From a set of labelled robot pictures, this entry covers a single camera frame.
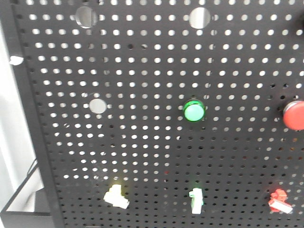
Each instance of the white connector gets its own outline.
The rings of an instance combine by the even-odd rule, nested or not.
[[[126,209],[130,204],[129,200],[122,196],[122,186],[120,184],[114,184],[104,195],[104,200],[107,203],[111,203],[113,207],[123,209]]]
[[[20,65],[21,63],[23,63],[23,60],[24,60],[23,57],[11,56],[9,64],[17,66],[17,65]]]
[[[201,206],[204,205],[202,189],[193,189],[193,191],[189,192],[189,196],[192,198],[192,214],[200,214]]]

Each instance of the green button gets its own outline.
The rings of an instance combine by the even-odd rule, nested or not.
[[[183,110],[185,118],[191,122],[199,121],[205,116],[205,106],[198,100],[188,101]]]

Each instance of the pegboard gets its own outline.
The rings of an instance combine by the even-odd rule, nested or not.
[[[56,227],[304,227],[303,132],[282,121],[304,96],[302,0],[1,5]],[[193,28],[202,7],[211,18]],[[182,113],[193,97],[207,107],[195,123]],[[103,201],[113,184],[128,209]],[[277,188],[291,214],[270,212]]]

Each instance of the cable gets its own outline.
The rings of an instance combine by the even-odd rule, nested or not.
[[[35,162],[37,161],[37,158],[34,159],[34,161],[32,162],[32,164],[30,165],[29,169],[28,169],[28,172],[27,172],[27,176],[29,175],[29,173],[32,171],[33,167],[34,167],[34,164]]]

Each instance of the hole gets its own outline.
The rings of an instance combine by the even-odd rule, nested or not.
[[[145,50],[145,49],[147,49],[147,48],[148,48],[148,45],[142,44],[142,49],[143,49],[143,50]]]
[[[84,29],[93,27],[97,22],[97,14],[87,6],[78,8],[75,18],[77,24]]]
[[[198,7],[191,12],[189,23],[194,29],[203,29],[209,24],[210,20],[210,12],[204,7]]]
[[[93,113],[101,114],[106,111],[106,102],[102,99],[94,99],[90,102],[89,107]]]

